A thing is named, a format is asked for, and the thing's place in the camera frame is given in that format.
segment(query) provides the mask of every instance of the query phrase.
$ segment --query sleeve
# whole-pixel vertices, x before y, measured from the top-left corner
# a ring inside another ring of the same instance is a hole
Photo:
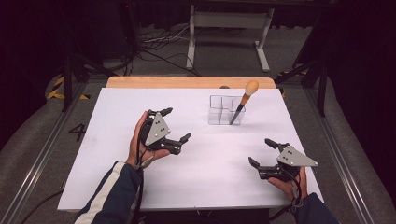
[[[115,162],[76,215],[75,223],[126,223],[140,183],[140,176],[130,164]]]
[[[303,206],[297,209],[295,218],[297,224],[339,223],[316,193],[311,193],[304,199]]]

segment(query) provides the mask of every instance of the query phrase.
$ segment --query wooden table edge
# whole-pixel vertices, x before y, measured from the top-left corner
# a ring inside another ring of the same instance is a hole
[[[270,77],[110,77],[107,88],[147,89],[244,89],[250,80],[259,82],[260,89],[276,89]]]

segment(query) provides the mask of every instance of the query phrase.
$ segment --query hand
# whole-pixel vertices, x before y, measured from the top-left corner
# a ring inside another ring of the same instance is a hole
[[[145,111],[140,118],[140,120],[137,122],[136,127],[134,128],[134,136],[131,139],[131,143],[129,145],[129,156],[128,159],[126,160],[126,163],[131,164],[135,169],[138,167],[135,166],[136,162],[136,150],[137,150],[137,142],[139,142],[139,154],[142,155],[143,152],[146,150],[146,147],[141,143],[141,141],[138,139],[139,131],[140,128],[142,127],[143,123],[145,122],[145,119],[148,116],[148,112]],[[169,155],[170,152],[166,149],[160,149],[156,151],[150,151],[147,150],[146,153],[144,154],[142,161],[146,161],[149,158],[153,157],[149,163],[147,163],[143,168],[147,168],[153,161],[158,160],[159,158],[165,157]]]
[[[294,194],[293,194],[293,186],[295,186],[294,181],[288,181],[288,182],[283,182],[279,179],[276,179],[274,177],[270,177],[268,179],[268,182],[270,182],[272,185],[275,187],[279,188],[282,190],[285,194],[286,197],[292,201],[294,199]],[[308,196],[308,191],[307,191],[307,185],[306,185],[306,173],[305,173],[305,167],[300,168],[300,188],[301,188],[301,199],[306,198]]]

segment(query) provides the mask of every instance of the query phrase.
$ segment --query clear plastic box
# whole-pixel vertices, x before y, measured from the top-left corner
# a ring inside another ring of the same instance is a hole
[[[242,96],[211,95],[208,123],[214,125],[230,125],[241,100]],[[233,122],[233,125],[241,124],[245,112],[246,109],[243,107]]]

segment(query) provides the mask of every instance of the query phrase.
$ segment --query aluminum rail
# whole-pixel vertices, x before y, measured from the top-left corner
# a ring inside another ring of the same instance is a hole
[[[360,223],[367,223],[367,224],[374,223],[373,218],[370,215],[370,212],[363,198],[361,197],[361,193],[358,189],[355,179],[353,178],[352,174],[350,173],[347,167],[347,163],[344,160],[340,147],[338,146],[334,138],[334,135],[332,134],[332,130],[330,129],[329,123],[327,122],[326,118],[323,118],[320,115],[318,111],[317,98],[315,93],[311,89],[306,89],[304,91],[312,109],[315,110],[315,116],[327,138],[332,160],[334,161],[338,174],[341,176],[341,179],[344,183],[344,187],[346,188],[346,192],[350,198],[350,201],[352,202],[353,207],[355,208]]]
[[[38,178],[41,176],[41,173],[43,172],[44,167],[46,166],[47,161],[49,160],[50,155],[55,148],[61,130],[63,129],[70,115],[72,114],[77,104],[78,98],[84,91],[85,86],[85,83],[76,84],[71,105],[57,119],[51,133],[49,134],[49,137],[47,138],[46,143],[42,147],[37,158],[35,159],[35,163],[25,177],[18,193],[16,194],[14,200],[12,201],[11,205],[3,216],[3,219],[0,221],[1,224],[11,224],[17,220],[23,206],[25,205],[27,199],[32,193],[33,188],[35,187]]]

